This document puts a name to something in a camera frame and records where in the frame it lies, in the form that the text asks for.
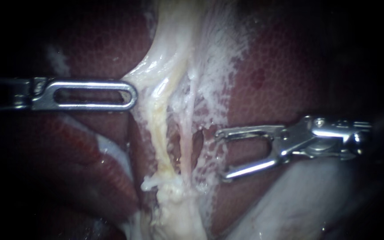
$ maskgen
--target metal instrument jaw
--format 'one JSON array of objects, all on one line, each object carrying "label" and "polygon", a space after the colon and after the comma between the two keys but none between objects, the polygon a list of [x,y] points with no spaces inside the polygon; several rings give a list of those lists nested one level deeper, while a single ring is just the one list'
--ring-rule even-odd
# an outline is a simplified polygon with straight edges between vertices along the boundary
[{"label": "metal instrument jaw", "polygon": [[365,135],[371,131],[368,122],[331,120],[326,117],[305,116],[298,123],[284,125],[261,125],[253,127],[226,128],[216,131],[215,140],[241,140],[263,137],[271,141],[272,149],[268,157],[241,166],[229,166],[220,173],[221,180],[230,182],[265,169],[288,163],[293,155],[314,157],[339,157],[349,160],[362,154],[362,151],[350,150],[360,145]]},{"label": "metal instrument jaw", "polygon": [[[58,103],[55,93],[61,89],[114,90],[122,96],[127,93],[123,103]],[[56,78],[0,78],[0,98],[7,98],[0,104],[0,111],[5,110],[91,110],[91,111],[128,111],[137,102],[137,91],[129,83],[122,81],[102,81],[83,79]]]}]

